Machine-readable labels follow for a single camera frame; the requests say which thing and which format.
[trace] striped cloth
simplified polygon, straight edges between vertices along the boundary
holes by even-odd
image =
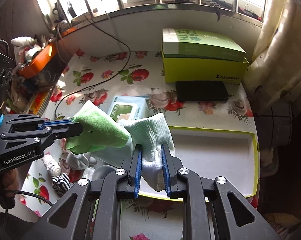
[[[63,196],[70,189],[69,177],[66,173],[52,177],[52,187],[59,196]]]

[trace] floral tablecloth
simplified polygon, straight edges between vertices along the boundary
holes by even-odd
[[[148,96],[149,115],[164,113],[168,125],[248,131],[257,135],[252,110],[242,85],[225,84],[231,95],[227,103],[179,102],[175,84],[164,82],[159,51],[132,52],[126,68],[120,71],[127,57],[128,53],[123,52],[96,58],[78,50],[58,81],[58,86],[44,114],[45,117],[54,119],[56,106],[65,95],[107,80],[119,72],[119,75],[112,80],[74,93],[63,100],[56,110],[57,119],[71,118],[87,100],[107,112],[115,95]],[[49,153],[58,161],[62,171],[69,175],[72,182],[75,182],[81,177],[82,172],[74,171],[66,164],[68,152],[64,149],[64,142],[62,139],[56,140],[45,150],[45,153]],[[41,160],[32,163],[22,190],[34,192],[53,203],[59,199]],[[258,192],[259,190],[257,195],[249,198],[255,207]],[[49,209],[49,205],[36,198],[21,196],[20,201],[39,216]],[[182,237],[182,214],[182,205],[176,202],[145,197],[124,202],[121,239],[179,240]]]

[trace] wet wipes package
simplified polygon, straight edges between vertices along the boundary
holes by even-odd
[[[148,106],[145,98],[115,96],[107,113],[115,122],[124,125],[127,120],[138,120],[148,117]]]

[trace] clutter pile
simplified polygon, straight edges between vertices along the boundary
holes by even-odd
[[[53,35],[11,40],[16,67],[11,74],[12,85],[6,102],[8,113],[37,114],[49,90],[56,85],[65,65],[53,41]]]

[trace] green cloth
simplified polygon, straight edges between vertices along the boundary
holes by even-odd
[[[129,139],[129,132],[91,101],[84,104],[72,121],[83,126],[81,135],[66,140],[66,149],[74,154],[99,151],[108,146],[121,148]]]

